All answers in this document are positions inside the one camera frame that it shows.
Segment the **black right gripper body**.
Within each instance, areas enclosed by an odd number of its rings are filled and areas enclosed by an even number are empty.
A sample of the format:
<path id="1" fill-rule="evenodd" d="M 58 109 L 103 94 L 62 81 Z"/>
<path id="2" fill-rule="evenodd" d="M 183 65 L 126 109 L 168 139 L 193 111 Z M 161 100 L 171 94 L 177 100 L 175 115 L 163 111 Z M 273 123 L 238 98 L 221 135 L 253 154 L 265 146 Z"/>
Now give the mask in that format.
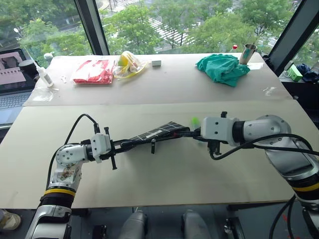
<path id="1" fill-rule="evenodd" d="M 214 155 L 221 155 L 220 153 L 220 143 L 221 141 L 218 140 L 212 140 L 212 139 L 204 139 L 202 136 L 200 136 L 200 130 L 201 126 L 200 123 L 196 123 L 194 125 L 194 131 L 197 134 L 197 136 L 194 138 L 200 142 L 206 142 L 207 143 L 207 148 L 210 156 Z"/>

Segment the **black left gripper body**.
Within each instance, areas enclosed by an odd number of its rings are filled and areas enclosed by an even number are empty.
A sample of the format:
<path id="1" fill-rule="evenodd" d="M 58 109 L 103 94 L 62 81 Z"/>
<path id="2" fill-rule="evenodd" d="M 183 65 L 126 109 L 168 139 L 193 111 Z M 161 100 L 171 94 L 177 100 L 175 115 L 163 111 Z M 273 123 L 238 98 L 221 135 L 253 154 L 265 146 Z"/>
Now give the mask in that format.
<path id="1" fill-rule="evenodd" d="M 106 135 L 108 135 L 109 138 L 111 138 L 110 134 L 109 134 L 109 128 L 105 127 L 104 131 L 105 131 Z M 117 152 L 117 149 L 115 148 L 115 144 L 114 144 L 112 139 L 110 139 L 110 145 L 111 145 L 111 150 L 104 155 L 104 159 L 105 160 L 106 159 L 110 159 L 111 160 L 111 164 L 112 164 L 112 170 L 117 170 L 116 161 L 115 161 L 115 155 L 118 152 Z"/>

